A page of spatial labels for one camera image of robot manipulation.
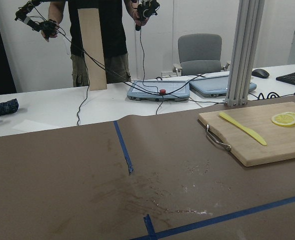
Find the metal handle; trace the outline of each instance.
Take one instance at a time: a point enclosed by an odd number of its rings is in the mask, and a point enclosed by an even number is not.
[[[231,151],[231,145],[227,145],[223,142],[218,141],[211,133],[210,133],[210,125],[206,125],[206,134],[218,145],[223,147],[226,151]]]

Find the khaki shorts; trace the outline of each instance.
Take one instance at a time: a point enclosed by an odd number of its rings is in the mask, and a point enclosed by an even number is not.
[[[88,72],[86,68],[86,63],[83,57],[77,55],[71,55],[73,72],[73,87],[83,87],[89,85]],[[106,70],[115,72],[106,74],[106,82],[108,84],[129,82],[131,81],[131,75],[129,70],[129,59],[128,54],[114,56],[104,59],[104,65]]]

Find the chair seat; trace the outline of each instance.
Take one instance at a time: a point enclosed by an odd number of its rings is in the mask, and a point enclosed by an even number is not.
[[[182,76],[216,73],[222,70],[221,61],[219,60],[184,61],[180,65],[182,67]]]

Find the person's hand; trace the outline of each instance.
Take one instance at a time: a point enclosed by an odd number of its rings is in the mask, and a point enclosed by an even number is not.
[[[55,32],[53,32],[49,35],[49,38],[51,38],[51,39],[55,39],[58,37],[57,30],[60,28],[60,25],[58,23],[55,23],[55,24],[56,24]],[[49,42],[49,39],[46,37],[46,34],[43,31],[41,31],[41,35],[45,39],[45,41]]]
[[[138,26],[144,26],[145,24],[147,24],[148,22],[148,18],[143,19],[142,21],[140,20],[140,14],[138,12],[138,10],[134,10],[132,13],[132,18],[135,22],[136,25]]]

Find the black shirt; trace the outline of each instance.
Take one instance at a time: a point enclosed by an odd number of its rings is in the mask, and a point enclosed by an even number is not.
[[[83,56],[80,50],[82,38],[77,1],[68,1],[68,12],[71,22],[71,53]],[[99,0],[98,13],[104,57],[111,58],[126,54],[128,50],[122,23],[122,0]]]

